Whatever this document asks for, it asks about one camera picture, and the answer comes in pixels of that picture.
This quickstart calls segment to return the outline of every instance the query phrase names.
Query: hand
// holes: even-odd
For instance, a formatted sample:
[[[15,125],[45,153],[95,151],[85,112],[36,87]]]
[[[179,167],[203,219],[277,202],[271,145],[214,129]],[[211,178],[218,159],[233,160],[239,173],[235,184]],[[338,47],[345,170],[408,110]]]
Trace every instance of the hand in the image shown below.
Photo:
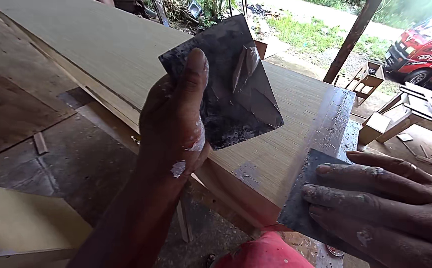
[[[208,72],[204,52],[196,48],[177,84],[165,75],[150,89],[140,115],[142,167],[185,178],[207,158],[210,146],[199,107]]]
[[[347,157],[358,165],[317,167],[329,187],[302,187],[312,218],[377,265],[432,267],[432,175],[389,156]]]

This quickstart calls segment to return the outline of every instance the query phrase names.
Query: person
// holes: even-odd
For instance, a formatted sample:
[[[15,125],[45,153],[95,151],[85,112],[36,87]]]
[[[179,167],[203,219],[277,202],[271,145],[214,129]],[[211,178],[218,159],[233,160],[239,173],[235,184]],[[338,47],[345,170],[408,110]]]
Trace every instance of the person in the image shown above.
[[[140,116],[141,147],[133,180],[117,195],[69,268],[152,267],[191,173],[207,158],[199,107],[210,66],[188,55],[181,79],[163,76]],[[373,258],[373,267],[432,267],[432,176],[401,159],[347,152],[351,166],[320,165],[325,186],[305,185],[311,217]],[[246,242],[213,267],[310,264],[271,232]]]

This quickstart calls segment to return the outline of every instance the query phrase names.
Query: wooden frame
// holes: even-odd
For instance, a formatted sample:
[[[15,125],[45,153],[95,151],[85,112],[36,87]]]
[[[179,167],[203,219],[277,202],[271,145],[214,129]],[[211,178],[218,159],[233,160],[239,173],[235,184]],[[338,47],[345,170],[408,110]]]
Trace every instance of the wooden frame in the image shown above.
[[[377,138],[377,141],[380,143],[385,143],[414,124],[432,131],[432,113],[426,112],[423,109],[424,105],[410,103],[410,100],[412,102],[414,100],[421,100],[422,103],[432,107],[432,91],[411,83],[400,85],[400,90],[401,92],[382,106],[378,113],[386,113],[395,108],[397,103],[399,103],[398,105],[403,105],[407,112],[396,122],[390,124],[388,130]]]
[[[368,72],[369,69],[376,70],[375,74],[370,74]],[[345,89],[349,88],[353,81],[357,81],[355,86],[351,87],[350,90],[357,94],[357,98],[361,100],[356,100],[356,105],[360,106],[365,102],[368,97],[377,89],[380,84],[385,81],[385,74],[383,73],[383,67],[380,64],[366,62],[366,64],[362,65],[356,75],[352,78],[352,80],[347,84]],[[363,90],[365,87],[370,87],[367,93],[364,93]]]

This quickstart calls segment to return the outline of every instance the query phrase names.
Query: car bumper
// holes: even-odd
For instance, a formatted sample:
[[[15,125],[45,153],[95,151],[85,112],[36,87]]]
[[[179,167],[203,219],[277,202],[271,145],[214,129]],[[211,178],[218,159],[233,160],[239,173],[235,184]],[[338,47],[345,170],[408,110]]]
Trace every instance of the car bumper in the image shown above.
[[[391,46],[385,54],[387,63],[385,64],[385,70],[398,71],[401,67],[405,66],[408,62],[408,58],[405,57],[396,46]]]

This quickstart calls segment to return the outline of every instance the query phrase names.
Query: fingernail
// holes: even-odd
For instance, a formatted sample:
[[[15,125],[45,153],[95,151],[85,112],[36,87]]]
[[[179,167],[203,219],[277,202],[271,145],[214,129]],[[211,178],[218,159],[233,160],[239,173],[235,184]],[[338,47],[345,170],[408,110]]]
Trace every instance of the fingernail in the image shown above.
[[[308,184],[302,186],[302,194],[306,197],[313,197],[315,195],[315,187]]]
[[[329,172],[332,169],[331,166],[332,166],[332,164],[323,163],[323,164],[317,166],[317,168],[315,169],[315,172],[317,172],[318,174],[326,174],[327,172]]]
[[[206,61],[205,53],[199,48],[194,48],[188,55],[186,68],[201,73],[205,69]]]

